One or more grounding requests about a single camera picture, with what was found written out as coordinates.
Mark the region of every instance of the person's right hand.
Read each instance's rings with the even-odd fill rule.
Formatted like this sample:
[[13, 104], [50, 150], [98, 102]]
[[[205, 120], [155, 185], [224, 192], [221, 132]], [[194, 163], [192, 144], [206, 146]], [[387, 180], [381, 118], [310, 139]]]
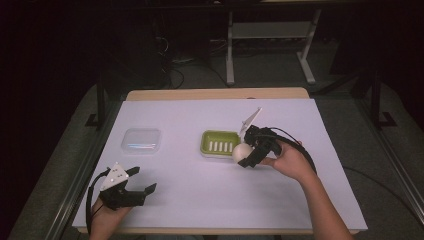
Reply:
[[277, 143], [282, 148], [280, 156], [276, 159], [266, 157], [262, 160], [261, 164], [272, 166], [280, 173], [299, 182], [301, 182], [304, 177], [311, 176], [311, 174], [315, 175], [311, 165], [302, 153], [288, 143], [279, 140], [277, 140]]

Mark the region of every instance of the clear plastic container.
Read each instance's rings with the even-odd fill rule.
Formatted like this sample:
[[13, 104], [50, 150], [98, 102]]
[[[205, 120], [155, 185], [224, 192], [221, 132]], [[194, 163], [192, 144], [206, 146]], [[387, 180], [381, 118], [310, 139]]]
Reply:
[[121, 148], [126, 154], [154, 154], [159, 150], [161, 132], [155, 128], [130, 128], [125, 132]]

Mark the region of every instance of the black strap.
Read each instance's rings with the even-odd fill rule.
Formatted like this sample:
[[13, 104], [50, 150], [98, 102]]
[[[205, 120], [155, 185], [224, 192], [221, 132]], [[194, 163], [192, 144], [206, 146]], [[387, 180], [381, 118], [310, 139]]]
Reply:
[[96, 185], [96, 182], [99, 180], [99, 178], [101, 177], [105, 177], [109, 174], [110, 172], [110, 168], [108, 168], [106, 171], [100, 173], [93, 181], [93, 183], [91, 183], [91, 186], [88, 188], [87, 191], [87, 201], [85, 204], [85, 222], [87, 224], [87, 231], [88, 231], [88, 235], [90, 235], [91, 233], [91, 221], [92, 221], [92, 215], [91, 215], [91, 200], [93, 198], [93, 192], [94, 192], [94, 185]]
[[312, 167], [312, 170], [314, 170], [315, 173], [317, 173], [317, 169], [315, 167], [314, 161], [312, 160], [311, 155], [309, 155], [308, 151], [306, 151], [306, 149], [300, 145], [299, 143], [293, 142], [292, 140], [282, 137], [280, 135], [277, 135], [276, 138], [282, 142], [285, 142], [287, 144], [289, 144], [290, 146], [294, 147], [296, 150], [298, 150], [300, 153], [303, 154], [303, 156], [306, 158], [306, 160], [309, 162], [309, 164]]

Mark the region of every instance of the wire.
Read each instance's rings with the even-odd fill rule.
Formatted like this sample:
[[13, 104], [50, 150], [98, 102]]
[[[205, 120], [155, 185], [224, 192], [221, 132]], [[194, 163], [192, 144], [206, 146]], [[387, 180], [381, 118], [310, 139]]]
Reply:
[[369, 176], [366, 173], [363, 173], [363, 172], [356, 170], [354, 168], [351, 168], [351, 167], [347, 167], [347, 166], [342, 166], [342, 167], [344, 169], [347, 169], [349, 171], [352, 171], [352, 172], [355, 172], [355, 173], [362, 175], [363, 177], [367, 178], [368, 180], [371, 180], [372, 182], [374, 182], [375, 184], [379, 185], [380, 187], [382, 187], [383, 189], [388, 191], [390, 194], [392, 194], [406, 208], [406, 210], [408, 210], [408, 212], [412, 215], [412, 217], [418, 222], [421, 229], [424, 230], [424, 225], [421, 224], [421, 220], [418, 218], [418, 216], [415, 215], [414, 211], [408, 206], [408, 204], [399, 195], [397, 195], [394, 191], [392, 191], [390, 188], [385, 186], [383, 183], [375, 180], [374, 178], [372, 178], [371, 176]]
[[100, 210], [100, 209], [102, 209], [102, 207], [103, 207], [104, 205], [102, 204], [99, 208], [97, 208], [97, 210], [96, 211], [94, 211], [94, 213], [91, 215], [91, 218], [93, 218], [95, 215], [96, 215], [96, 213]]
[[[125, 70], [128, 71], [129, 74], [133, 75], [134, 77], [139, 78], [140, 80], [145, 80], [144, 77], [140, 76], [138, 73], [136, 73], [133, 69], [131, 69], [131, 67], [129, 67], [128, 65], [126, 65], [124, 62], [122, 62], [118, 57], [116, 57], [112, 52], [110, 52], [109, 50], [107, 50], [106, 48], [103, 48], [103, 50], [110, 56], [112, 57], [116, 63], [118, 63], [118, 65], [122, 66]], [[162, 56], [164, 59], [166, 59], [166, 56], [160, 52], [158, 52], [158, 54], [160, 56]]]
[[228, 45], [227, 40], [222, 40], [222, 42], [224, 42], [224, 43], [221, 44], [220, 46], [210, 50], [210, 55], [214, 55], [214, 54], [222, 51], [225, 48], [225, 46]]
[[214, 72], [219, 77], [219, 79], [221, 80], [221, 82], [224, 83], [224, 85], [226, 87], [228, 87], [228, 88], [232, 87], [232, 85], [227, 84], [227, 82], [224, 80], [224, 78], [221, 77], [221, 75], [219, 74], [219, 72], [217, 72], [215, 69], [213, 69], [212, 67], [210, 67], [207, 64], [196, 63], [196, 64], [190, 64], [190, 65], [180, 65], [178, 67], [189, 67], [189, 66], [199, 66], [199, 67], [207, 68], [207, 69], [211, 70], [212, 72]]
[[174, 72], [176, 72], [176, 73], [179, 73], [180, 75], [181, 75], [181, 82], [180, 82], [180, 84], [178, 84], [176, 87], [174, 87], [174, 84], [172, 83], [172, 78], [171, 77], [169, 77], [169, 84], [172, 86], [172, 88], [173, 89], [178, 89], [178, 88], [180, 88], [182, 85], [183, 85], [183, 83], [184, 83], [184, 80], [185, 80], [185, 77], [184, 77], [184, 74], [182, 73], [182, 72], [180, 72], [180, 71], [178, 71], [177, 69], [171, 69], [171, 71], [174, 71]]
[[279, 131], [281, 131], [281, 132], [283, 132], [284, 134], [286, 134], [287, 136], [289, 136], [291, 139], [293, 139], [293, 141], [295, 142], [295, 143], [297, 143], [297, 144], [299, 144], [300, 145], [300, 143], [299, 143], [299, 141], [297, 141], [292, 135], [290, 135], [288, 132], [286, 132], [286, 131], [284, 131], [284, 130], [282, 130], [282, 129], [280, 129], [280, 128], [276, 128], [276, 127], [271, 127], [271, 128], [269, 128], [269, 129], [275, 129], [275, 130], [279, 130]]
[[169, 42], [168, 42], [168, 40], [166, 40], [166, 38], [164, 38], [164, 37], [156, 37], [156, 39], [157, 39], [157, 40], [162, 40], [162, 41], [164, 41], [164, 42], [165, 42], [165, 44], [166, 44], [166, 47], [165, 47], [165, 50], [163, 50], [163, 52], [165, 53], [166, 51], [168, 51], [168, 48], [169, 48]]
[[182, 60], [172, 60], [172, 63], [175, 63], [175, 64], [186, 64], [186, 63], [192, 62], [194, 60], [195, 60], [194, 58], [186, 58], [186, 59], [182, 59]]
[[314, 170], [315, 173], [317, 173], [317, 169], [315, 167], [314, 160], [312, 159], [311, 155], [306, 151], [306, 149], [298, 142], [293, 142], [292, 140], [285, 138], [280, 135], [268, 135], [268, 134], [256, 134], [255, 137], [269, 137], [272, 139], [280, 140], [282, 142], [285, 142], [289, 144], [290, 146], [294, 147], [297, 151], [299, 151], [305, 159], [309, 162], [309, 165], [311, 165], [312, 170]]
[[92, 221], [92, 215], [91, 214], [91, 199], [93, 197], [93, 191], [94, 191], [94, 186], [96, 185], [96, 182], [101, 178], [101, 177], [106, 177], [110, 172], [110, 168], [107, 168], [106, 171], [100, 173], [91, 183], [90, 187], [88, 188], [87, 191], [87, 199], [86, 199], [86, 203], [85, 203], [85, 221], [87, 224], [87, 231], [88, 234], [91, 233], [91, 221]]
[[264, 54], [266, 51], [259, 51], [258, 47], [252, 46], [252, 44], [250, 43], [250, 41], [247, 41], [247, 39], [243, 39], [244, 41], [240, 41], [237, 42], [234, 45], [234, 49], [233, 49], [233, 58], [251, 58], [251, 57], [255, 57], [261, 54]]

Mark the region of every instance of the metal frame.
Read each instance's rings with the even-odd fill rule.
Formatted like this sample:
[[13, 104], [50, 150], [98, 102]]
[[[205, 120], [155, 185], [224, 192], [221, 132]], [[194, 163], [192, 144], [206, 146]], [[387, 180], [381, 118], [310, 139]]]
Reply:
[[76, 171], [75, 177], [69, 185], [69, 189], [66, 192], [66, 195], [59, 206], [59, 210], [57, 211], [44, 239], [61, 238], [74, 208], [77, 206], [79, 199], [82, 198], [82, 194], [84, 194], [84, 187], [90, 180], [90, 176], [92, 175], [100, 154], [102, 153], [103, 146], [109, 137], [109, 133], [112, 130], [113, 123], [118, 115], [121, 104], [122, 102], [110, 103], [108, 112], [105, 114], [105, 121], [102, 123], [100, 129], [96, 131], [96, 136], [94, 136], [94, 139], [90, 144], [90, 149], [88, 149], [84, 160], [81, 161], [78, 171]]
[[416, 188], [414, 182], [403, 166], [402, 160], [396, 155], [383, 131], [375, 127], [375, 122], [369, 118], [369, 108], [367, 107], [365, 100], [357, 100], [357, 105], [358, 109], [361, 110], [360, 112], [364, 116], [364, 119], [367, 121], [369, 129], [374, 134], [375, 139], [377, 139], [380, 146], [385, 151], [387, 158], [396, 173], [395, 175], [400, 183], [400, 186], [407, 199], [409, 200], [413, 210], [415, 211], [417, 218], [420, 220], [421, 225], [424, 226], [424, 198]]
[[105, 106], [105, 88], [103, 86], [102, 77], [100, 76], [98, 78], [97, 84], [96, 84], [96, 90], [97, 90], [97, 121], [96, 114], [93, 113], [89, 116], [87, 122], [85, 123], [85, 126], [87, 127], [97, 127], [97, 130], [99, 130], [103, 123], [105, 122], [105, 115], [106, 115], [106, 106]]
[[[321, 15], [321, 9], [317, 9], [315, 10], [313, 19], [311, 22], [308, 22], [308, 29], [306, 32], [304, 32], [302, 29], [297, 29], [298, 27], [302, 27], [302, 24], [304, 22], [288, 22], [286, 24], [284, 23], [266, 23], [266, 25], [264, 24], [263, 27], [267, 27], [270, 28], [270, 32], [269, 33], [262, 33], [262, 36], [258, 35], [258, 34], [254, 34], [251, 33], [249, 34], [248, 32], [244, 32], [243, 34], [234, 34], [234, 31], [237, 30], [237, 23], [233, 22], [233, 12], [230, 11], [229, 12], [229, 20], [228, 20], [228, 48], [227, 48], [227, 58], [226, 58], [226, 67], [227, 67], [227, 84], [228, 85], [234, 85], [235, 84], [235, 80], [234, 80], [234, 64], [233, 64], [233, 39], [237, 38], [244, 38], [244, 39], [248, 39], [248, 38], [305, 38], [306, 39], [306, 43], [305, 46], [303, 47], [303, 50], [301, 52], [297, 52], [297, 57], [299, 59], [300, 62], [300, 66], [302, 67], [303, 73], [305, 75], [306, 81], [308, 84], [315, 84], [315, 78], [312, 74], [311, 68], [309, 67], [309, 63], [307, 61], [307, 56], [309, 53], [309, 49], [311, 48], [312, 45], [312, 40], [314, 38], [315, 35], [315, 30], [317, 28], [317, 24], [318, 24], [318, 20], [319, 17]], [[281, 29], [279, 29], [279, 31], [277, 33], [272, 32], [273, 30], [276, 30], [276, 27], [280, 27]], [[284, 34], [282, 32], [284, 32], [283, 29], [287, 27], [287, 34]]]

